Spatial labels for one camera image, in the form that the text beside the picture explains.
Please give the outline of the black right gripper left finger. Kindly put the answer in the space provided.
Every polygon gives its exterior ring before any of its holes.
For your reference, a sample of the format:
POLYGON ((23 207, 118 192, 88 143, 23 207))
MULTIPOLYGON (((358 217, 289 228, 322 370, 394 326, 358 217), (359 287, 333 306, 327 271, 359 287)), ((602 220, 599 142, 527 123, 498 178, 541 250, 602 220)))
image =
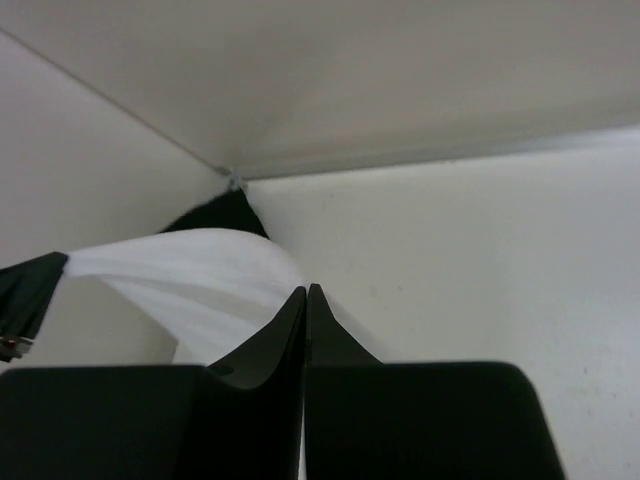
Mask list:
POLYGON ((12 369, 5 479, 294 479, 306 291, 209 366, 12 369))

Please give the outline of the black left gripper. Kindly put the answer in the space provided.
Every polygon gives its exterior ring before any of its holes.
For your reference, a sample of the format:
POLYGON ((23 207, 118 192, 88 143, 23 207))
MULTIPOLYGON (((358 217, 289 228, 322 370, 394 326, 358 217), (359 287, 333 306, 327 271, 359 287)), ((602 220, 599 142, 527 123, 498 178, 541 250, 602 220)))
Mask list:
POLYGON ((61 252, 1 269, 1 361, 22 358, 37 337, 69 256, 61 252))

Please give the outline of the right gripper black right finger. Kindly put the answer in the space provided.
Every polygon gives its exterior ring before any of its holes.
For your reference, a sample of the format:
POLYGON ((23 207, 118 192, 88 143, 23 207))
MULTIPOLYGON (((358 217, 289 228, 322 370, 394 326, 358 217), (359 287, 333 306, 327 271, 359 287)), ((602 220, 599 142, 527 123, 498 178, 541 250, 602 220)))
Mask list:
POLYGON ((307 304, 306 474, 311 479, 561 479, 533 384, 504 362, 389 364, 307 304))

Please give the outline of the white tank top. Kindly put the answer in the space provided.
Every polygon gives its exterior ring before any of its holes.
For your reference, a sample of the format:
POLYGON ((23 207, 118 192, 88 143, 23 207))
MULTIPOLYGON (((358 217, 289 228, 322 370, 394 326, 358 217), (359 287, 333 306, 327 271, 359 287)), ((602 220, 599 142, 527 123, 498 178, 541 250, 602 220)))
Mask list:
POLYGON ((305 280, 256 234, 195 229, 76 250, 64 273, 95 277, 177 342, 176 364, 209 365, 267 325, 305 280))

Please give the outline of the folded black tank top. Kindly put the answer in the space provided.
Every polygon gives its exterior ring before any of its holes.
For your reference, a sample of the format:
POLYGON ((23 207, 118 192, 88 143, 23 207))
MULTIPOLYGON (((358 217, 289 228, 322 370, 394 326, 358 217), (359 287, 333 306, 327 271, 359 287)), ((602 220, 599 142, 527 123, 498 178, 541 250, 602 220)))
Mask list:
POLYGON ((161 233, 211 228, 238 230, 269 238, 241 189, 227 190, 194 207, 161 230, 161 233))

